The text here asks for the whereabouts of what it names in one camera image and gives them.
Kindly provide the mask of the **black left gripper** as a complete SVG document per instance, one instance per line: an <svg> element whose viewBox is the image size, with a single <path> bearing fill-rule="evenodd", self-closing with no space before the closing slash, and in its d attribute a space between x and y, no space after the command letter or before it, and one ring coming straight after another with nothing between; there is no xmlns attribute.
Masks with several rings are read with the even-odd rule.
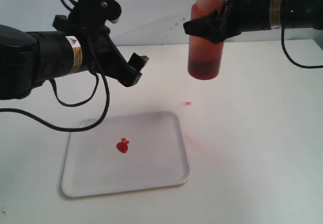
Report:
<svg viewBox="0 0 323 224"><path fill-rule="evenodd" d="M104 75L116 79L124 87L132 87L140 80L141 70L148 63L149 57L133 53L128 65L134 70L129 69L126 60L109 37L109 28L105 27L96 40L91 39L92 48L90 48L87 28L70 23L64 15L56 15L52 25L57 31L63 32L66 36L75 36L79 40L83 53L83 63L79 71L93 69L99 72L99 67L94 62L94 54Z"/></svg>

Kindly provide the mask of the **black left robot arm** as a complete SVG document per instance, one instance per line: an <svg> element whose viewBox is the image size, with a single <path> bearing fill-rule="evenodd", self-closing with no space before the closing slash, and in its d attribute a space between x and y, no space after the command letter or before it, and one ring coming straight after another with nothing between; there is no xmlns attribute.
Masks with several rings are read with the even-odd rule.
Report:
<svg viewBox="0 0 323 224"><path fill-rule="evenodd" d="M55 31L24 32L1 25L1 99L22 99L45 81L91 70L131 87L141 78L148 57L133 53L127 61L104 26L87 27L56 15Z"/></svg>

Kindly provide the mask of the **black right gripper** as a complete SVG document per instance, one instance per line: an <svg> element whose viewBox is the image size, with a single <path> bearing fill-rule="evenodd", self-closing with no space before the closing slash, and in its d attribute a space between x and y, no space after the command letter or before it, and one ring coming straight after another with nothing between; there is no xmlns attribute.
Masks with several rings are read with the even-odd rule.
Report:
<svg viewBox="0 0 323 224"><path fill-rule="evenodd" d="M209 39L218 44L242 32L270 30L271 0L226 0L225 12L219 25L218 11L184 23L184 32L190 36Z"/></svg>

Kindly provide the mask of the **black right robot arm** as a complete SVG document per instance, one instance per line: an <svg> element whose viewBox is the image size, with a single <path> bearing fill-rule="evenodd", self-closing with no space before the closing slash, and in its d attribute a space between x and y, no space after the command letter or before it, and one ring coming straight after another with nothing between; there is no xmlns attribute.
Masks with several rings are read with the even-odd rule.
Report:
<svg viewBox="0 0 323 224"><path fill-rule="evenodd" d="M187 35L214 44L243 32L322 29L322 0L226 0L220 9L184 23Z"/></svg>

